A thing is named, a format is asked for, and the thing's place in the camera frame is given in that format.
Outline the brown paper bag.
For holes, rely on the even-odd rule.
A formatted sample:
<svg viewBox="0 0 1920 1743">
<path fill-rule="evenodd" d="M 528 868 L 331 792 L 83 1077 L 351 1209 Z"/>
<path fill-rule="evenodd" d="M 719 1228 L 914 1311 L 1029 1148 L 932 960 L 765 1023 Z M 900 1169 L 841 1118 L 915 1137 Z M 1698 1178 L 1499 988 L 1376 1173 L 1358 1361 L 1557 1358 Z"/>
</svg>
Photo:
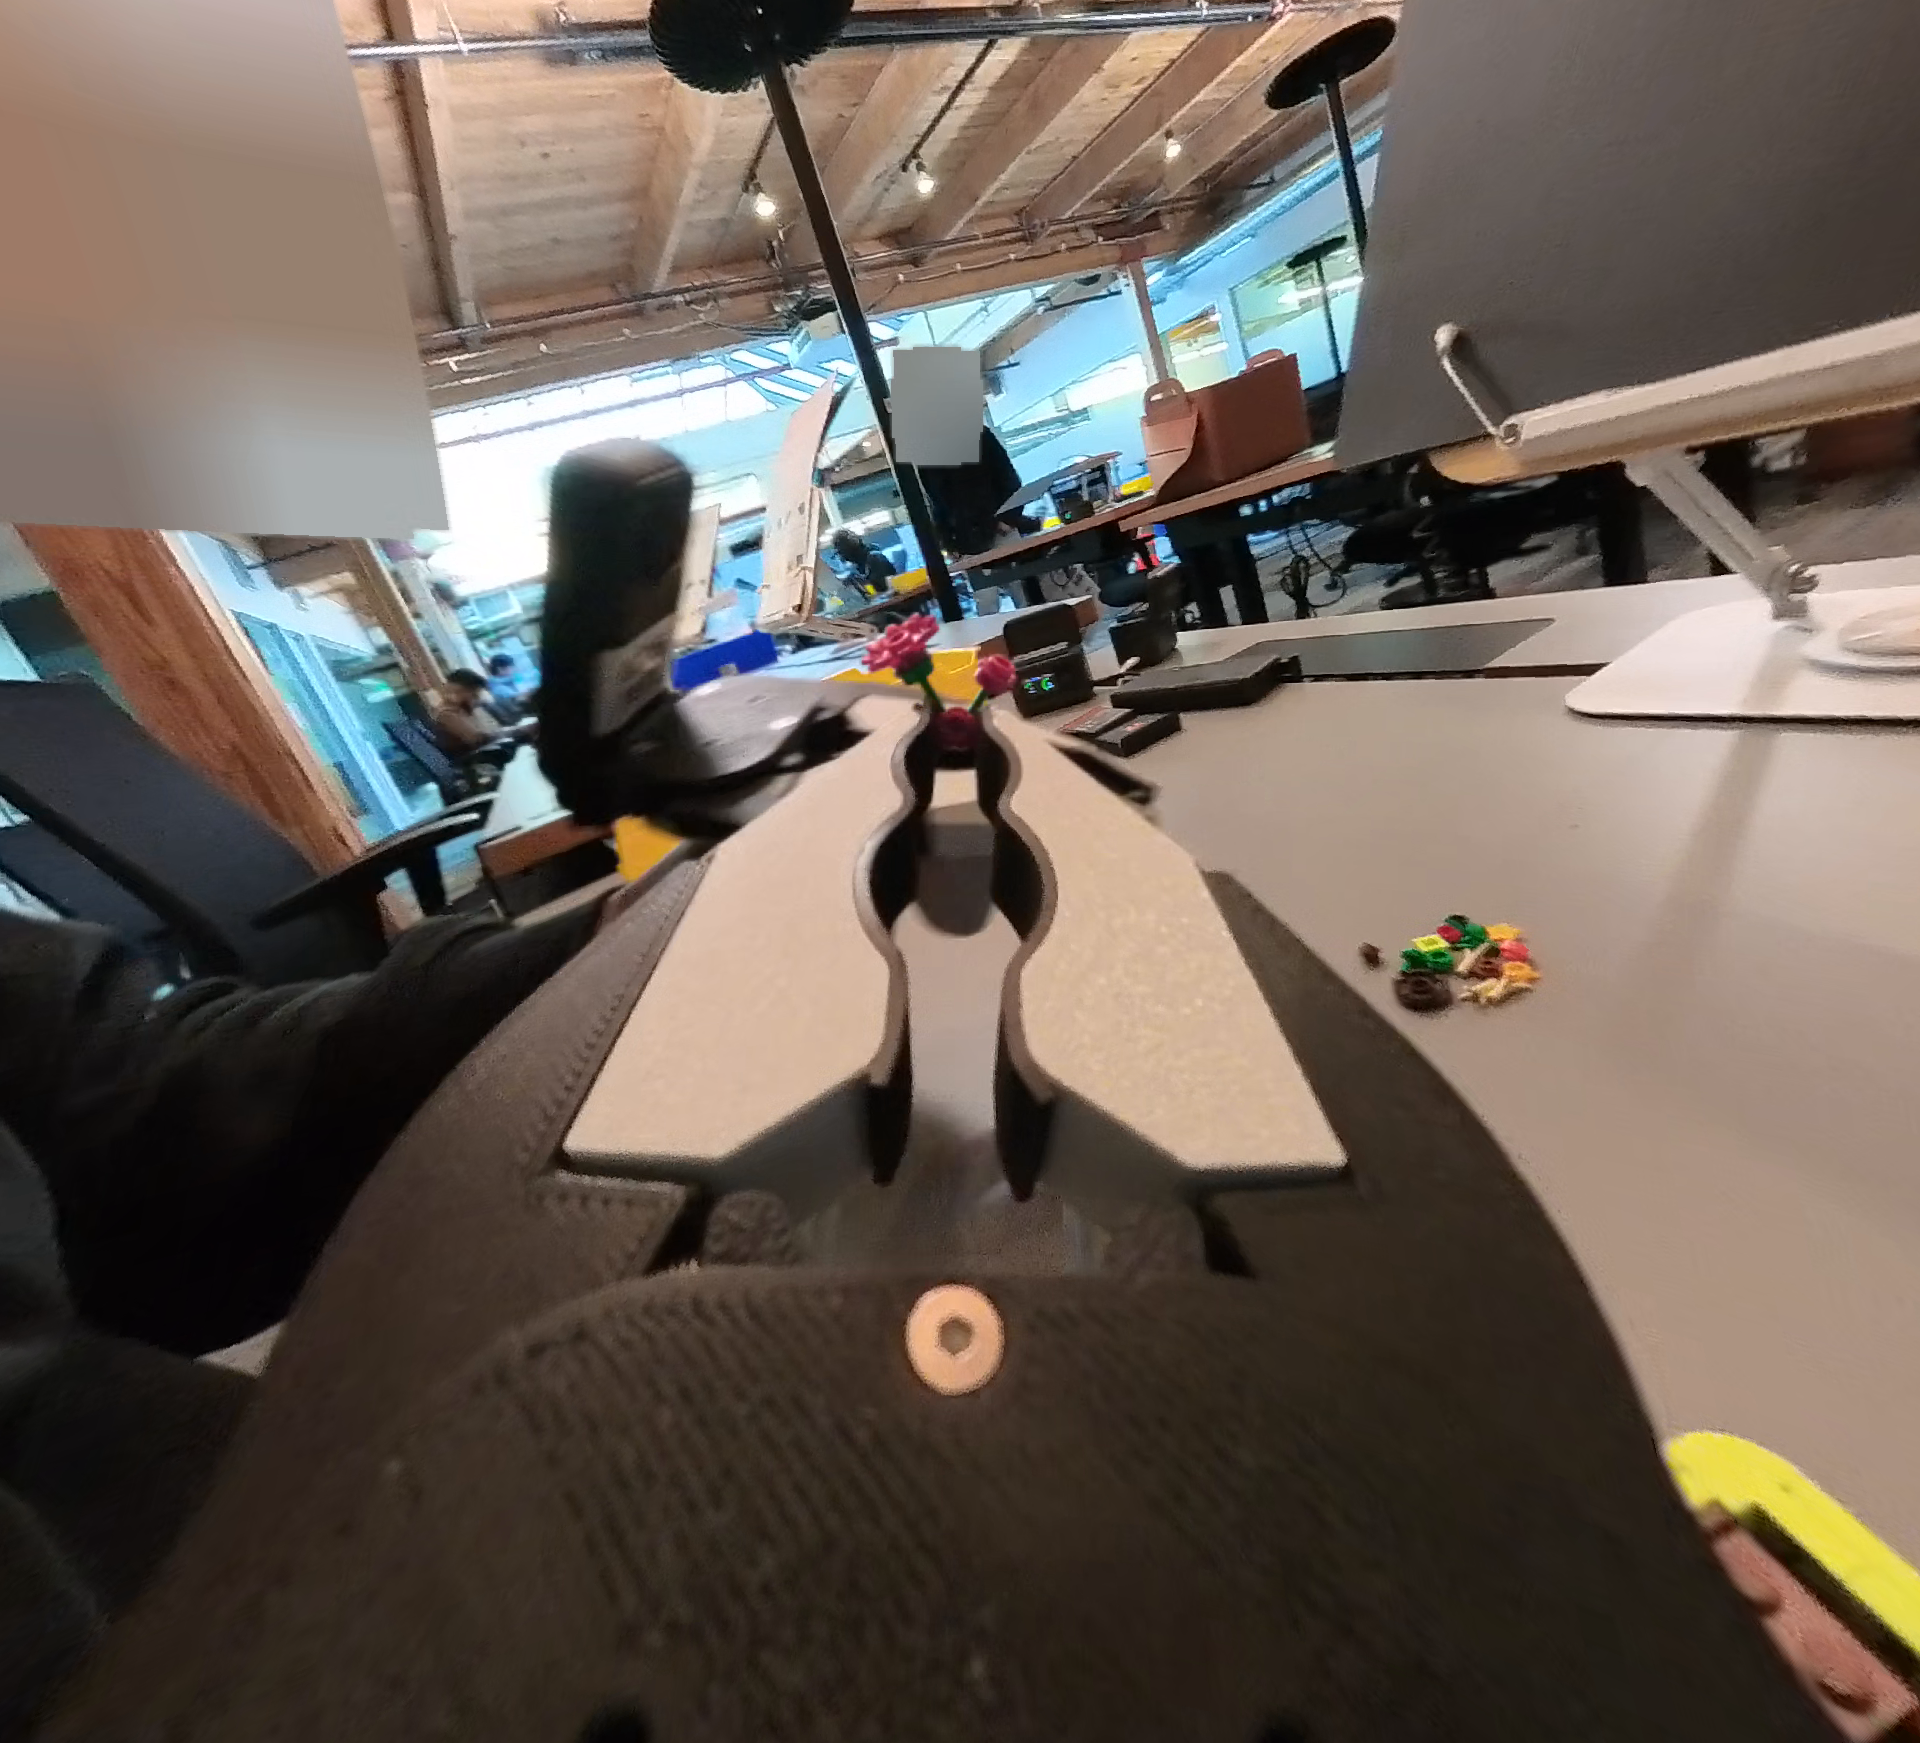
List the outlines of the brown paper bag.
<svg viewBox="0 0 1920 1743">
<path fill-rule="evenodd" d="M 1284 463 L 1314 443 L 1299 365 L 1275 352 L 1211 386 L 1156 381 L 1143 398 L 1140 435 L 1158 502 Z"/>
</svg>

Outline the black power bank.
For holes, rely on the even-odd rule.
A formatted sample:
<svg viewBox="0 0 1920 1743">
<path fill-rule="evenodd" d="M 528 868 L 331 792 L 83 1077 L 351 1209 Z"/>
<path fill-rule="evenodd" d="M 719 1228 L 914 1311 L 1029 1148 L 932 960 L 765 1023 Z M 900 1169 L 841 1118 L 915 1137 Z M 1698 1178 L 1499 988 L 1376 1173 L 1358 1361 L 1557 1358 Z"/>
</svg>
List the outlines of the black power bank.
<svg viewBox="0 0 1920 1743">
<path fill-rule="evenodd" d="M 1302 678 L 1299 657 L 1284 644 L 1253 644 L 1219 661 L 1161 665 L 1119 678 L 1111 705 L 1139 714 L 1221 713 L 1253 706 Z"/>
</svg>

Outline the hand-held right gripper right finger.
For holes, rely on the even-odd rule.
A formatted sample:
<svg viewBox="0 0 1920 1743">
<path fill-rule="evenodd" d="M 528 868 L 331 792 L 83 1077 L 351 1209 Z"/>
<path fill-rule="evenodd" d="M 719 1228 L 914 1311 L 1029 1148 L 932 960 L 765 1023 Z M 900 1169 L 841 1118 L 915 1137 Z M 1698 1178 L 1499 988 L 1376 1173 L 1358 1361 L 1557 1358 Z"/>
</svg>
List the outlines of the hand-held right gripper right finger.
<svg viewBox="0 0 1920 1743">
<path fill-rule="evenodd" d="M 993 1137 L 1017 1199 L 1204 1203 L 1339 1178 L 1348 1155 L 1204 871 L 1039 724 L 976 757 L 1016 935 Z"/>
</svg>

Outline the blue plastic bin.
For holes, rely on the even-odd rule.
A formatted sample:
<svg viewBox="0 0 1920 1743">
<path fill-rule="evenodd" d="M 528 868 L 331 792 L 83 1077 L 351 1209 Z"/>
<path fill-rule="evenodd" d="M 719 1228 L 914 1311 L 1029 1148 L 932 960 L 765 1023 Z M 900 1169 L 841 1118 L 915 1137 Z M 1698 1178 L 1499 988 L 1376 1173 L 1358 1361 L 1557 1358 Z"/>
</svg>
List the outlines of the blue plastic bin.
<svg viewBox="0 0 1920 1743">
<path fill-rule="evenodd" d="M 674 652 L 670 680 L 678 693 L 691 693 L 730 674 L 765 670 L 776 658 L 776 638 L 767 631 L 748 629 L 722 641 L 701 641 Z"/>
</svg>

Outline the black case with display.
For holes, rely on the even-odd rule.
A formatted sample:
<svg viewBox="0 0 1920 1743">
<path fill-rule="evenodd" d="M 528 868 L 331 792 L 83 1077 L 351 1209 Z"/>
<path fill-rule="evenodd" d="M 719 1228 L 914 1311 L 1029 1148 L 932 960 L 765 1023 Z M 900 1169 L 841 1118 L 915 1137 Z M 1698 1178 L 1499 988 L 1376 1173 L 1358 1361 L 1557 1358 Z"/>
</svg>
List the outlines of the black case with display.
<svg viewBox="0 0 1920 1743">
<path fill-rule="evenodd" d="M 1010 614 L 1002 629 L 1011 665 L 1010 696 L 1029 718 L 1082 709 L 1096 696 L 1084 633 L 1075 605 L 1057 600 Z"/>
</svg>

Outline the lime green toy pot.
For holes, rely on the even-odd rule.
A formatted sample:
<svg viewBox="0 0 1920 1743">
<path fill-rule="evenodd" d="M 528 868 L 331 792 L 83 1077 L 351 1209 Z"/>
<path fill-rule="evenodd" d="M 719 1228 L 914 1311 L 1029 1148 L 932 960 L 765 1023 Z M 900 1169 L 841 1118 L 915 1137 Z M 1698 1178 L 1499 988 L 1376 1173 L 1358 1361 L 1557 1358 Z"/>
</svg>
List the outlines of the lime green toy pot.
<svg viewBox="0 0 1920 1743">
<path fill-rule="evenodd" d="M 1832 1728 L 1918 1736 L 1918 1569 L 1776 1452 L 1714 1429 L 1663 1443 L 1714 1559 Z"/>
</svg>

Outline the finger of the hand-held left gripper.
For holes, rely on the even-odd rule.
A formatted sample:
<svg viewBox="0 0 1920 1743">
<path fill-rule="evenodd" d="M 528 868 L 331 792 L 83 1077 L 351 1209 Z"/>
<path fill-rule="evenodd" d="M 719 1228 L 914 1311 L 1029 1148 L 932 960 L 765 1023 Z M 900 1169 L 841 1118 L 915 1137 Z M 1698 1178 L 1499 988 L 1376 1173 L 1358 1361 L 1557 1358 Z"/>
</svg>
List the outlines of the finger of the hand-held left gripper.
<svg viewBox="0 0 1920 1743">
<path fill-rule="evenodd" d="M 1046 742 L 1071 759 L 1084 775 L 1089 775 L 1108 793 L 1119 796 L 1140 809 L 1152 807 L 1158 801 L 1161 792 L 1151 778 L 1140 775 L 1131 760 L 1101 749 L 1092 740 L 1068 735 L 1048 735 Z"/>
</svg>

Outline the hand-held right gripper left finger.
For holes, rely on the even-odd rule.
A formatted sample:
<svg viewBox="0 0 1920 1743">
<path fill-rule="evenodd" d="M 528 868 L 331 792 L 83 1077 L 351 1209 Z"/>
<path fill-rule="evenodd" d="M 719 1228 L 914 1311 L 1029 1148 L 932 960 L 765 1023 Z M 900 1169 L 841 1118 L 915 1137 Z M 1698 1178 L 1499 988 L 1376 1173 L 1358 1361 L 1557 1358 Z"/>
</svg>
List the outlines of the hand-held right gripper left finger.
<svg viewBox="0 0 1920 1743">
<path fill-rule="evenodd" d="M 698 869 L 561 1153 L 714 1196 L 836 1196 L 905 1148 L 923 711 L 853 696 L 853 745 Z"/>
</svg>

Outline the toy stem with magenta flowers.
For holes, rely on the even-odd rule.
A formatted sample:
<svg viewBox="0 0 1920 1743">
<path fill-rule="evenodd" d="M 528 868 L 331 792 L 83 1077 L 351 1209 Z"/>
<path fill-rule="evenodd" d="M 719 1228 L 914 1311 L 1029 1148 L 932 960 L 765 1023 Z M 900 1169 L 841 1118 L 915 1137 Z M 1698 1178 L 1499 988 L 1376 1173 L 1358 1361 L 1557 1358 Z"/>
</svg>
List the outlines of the toy stem with magenta flowers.
<svg viewBox="0 0 1920 1743">
<path fill-rule="evenodd" d="M 923 706 L 939 762 L 973 760 L 993 701 L 1010 694 L 1014 663 L 1003 652 L 939 651 L 938 625 L 915 614 L 887 625 L 862 652 L 862 673 L 910 690 Z"/>
</svg>

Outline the black board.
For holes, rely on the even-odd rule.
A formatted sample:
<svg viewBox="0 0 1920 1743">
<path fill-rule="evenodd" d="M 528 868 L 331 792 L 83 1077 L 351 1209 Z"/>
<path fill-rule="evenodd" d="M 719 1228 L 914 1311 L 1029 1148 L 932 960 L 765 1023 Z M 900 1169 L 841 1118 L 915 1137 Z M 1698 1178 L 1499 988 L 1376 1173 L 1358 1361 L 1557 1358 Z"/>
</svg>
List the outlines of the black board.
<svg viewBox="0 0 1920 1743">
<path fill-rule="evenodd" d="M 1405 0 L 1336 453 L 1913 316 L 1918 0 Z"/>
</svg>

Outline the person's left forearm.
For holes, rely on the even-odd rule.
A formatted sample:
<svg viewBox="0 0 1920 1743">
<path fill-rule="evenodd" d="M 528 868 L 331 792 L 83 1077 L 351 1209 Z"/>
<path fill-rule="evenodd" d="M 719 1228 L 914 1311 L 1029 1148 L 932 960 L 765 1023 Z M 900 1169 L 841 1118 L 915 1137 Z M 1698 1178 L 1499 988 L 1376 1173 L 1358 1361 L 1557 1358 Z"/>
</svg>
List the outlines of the person's left forearm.
<svg viewBox="0 0 1920 1743">
<path fill-rule="evenodd" d="M 438 1086 L 680 863 L 270 988 L 164 988 L 102 927 L 4 913 L 4 1375 L 84 1330 L 203 1358 L 277 1325 Z"/>
</svg>

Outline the pile of small toy pieces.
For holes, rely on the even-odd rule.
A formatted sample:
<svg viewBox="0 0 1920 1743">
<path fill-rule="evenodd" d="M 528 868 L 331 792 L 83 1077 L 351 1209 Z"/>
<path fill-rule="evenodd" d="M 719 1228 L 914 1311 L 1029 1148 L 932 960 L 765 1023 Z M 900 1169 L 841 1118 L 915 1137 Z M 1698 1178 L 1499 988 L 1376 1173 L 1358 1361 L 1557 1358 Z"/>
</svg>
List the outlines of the pile of small toy pieces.
<svg viewBox="0 0 1920 1743">
<path fill-rule="evenodd" d="M 1389 988 L 1410 1012 L 1497 1010 L 1540 980 L 1543 967 L 1523 925 L 1450 913 L 1400 948 Z"/>
</svg>

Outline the wooden display board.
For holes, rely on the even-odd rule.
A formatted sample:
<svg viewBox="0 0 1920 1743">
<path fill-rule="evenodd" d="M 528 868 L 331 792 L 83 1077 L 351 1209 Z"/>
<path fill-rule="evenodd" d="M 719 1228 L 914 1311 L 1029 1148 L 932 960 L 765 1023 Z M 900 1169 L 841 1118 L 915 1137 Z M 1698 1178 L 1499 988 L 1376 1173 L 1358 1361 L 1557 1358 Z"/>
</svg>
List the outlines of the wooden display board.
<svg viewBox="0 0 1920 1743">
<path fill-rule="evenodd" d="M 787 420 L 765 478 L 760 585 L 755 629 L 781 635 L 807 625 L 817 596 L 822 485 L 817 459 L 845 383 L 826 381 Z"/>
</svg>

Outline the wooden office desk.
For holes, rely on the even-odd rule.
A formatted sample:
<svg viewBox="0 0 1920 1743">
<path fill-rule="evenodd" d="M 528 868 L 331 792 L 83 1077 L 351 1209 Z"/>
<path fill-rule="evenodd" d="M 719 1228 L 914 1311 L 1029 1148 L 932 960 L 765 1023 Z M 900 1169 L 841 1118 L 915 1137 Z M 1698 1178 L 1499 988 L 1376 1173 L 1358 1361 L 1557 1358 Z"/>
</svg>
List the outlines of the wooden office desk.
<svg viewBox="0 0 1920 1743">
<path fill-rule="evenodd" d="M 1187 582 L 1188 605 L 1202 629 L 1228 625 L 1224 595 L 1232 596 L 1242 627 L 1262 627 L 1268 617 L 1249 541 L 1291 524 L 1284 513 L 1285 497 L 1338 475 L 1332 449 L 1319 446 L 1187 497 L 1133 497 L 1066 526 L 1016 535 L 982 554 L 958 558 L 949 569 L 966 576 L 972 590 L 1016 585 L 1029 602 L 1043 602 L 1044 575 L 1128 564 L 1145 541 L 1162 531 L 1176 561 L 1198 552 L 1196 564 L 1187 569 Z"/>
</svg>

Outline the black office chair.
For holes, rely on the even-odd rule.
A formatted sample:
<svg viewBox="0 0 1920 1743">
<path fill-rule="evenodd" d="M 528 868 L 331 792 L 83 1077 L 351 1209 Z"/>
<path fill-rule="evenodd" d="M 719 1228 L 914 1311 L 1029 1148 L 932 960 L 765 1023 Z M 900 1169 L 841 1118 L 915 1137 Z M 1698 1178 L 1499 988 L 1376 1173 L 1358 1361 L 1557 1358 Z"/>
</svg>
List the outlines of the black office chair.
<svg viewBox="0 0 1920 1743">
<path fill-rule="evenodd" d="M 445 909 L 439 850 L 492 798 L 424 820 L 324 871 L 249 805 L 83 680 L 2 683 L 4 800 L 157 913 L 191 967 L 255 985 L 363 971 L 385 956 L 380 896 L 407 876 Z"/>
</svg>

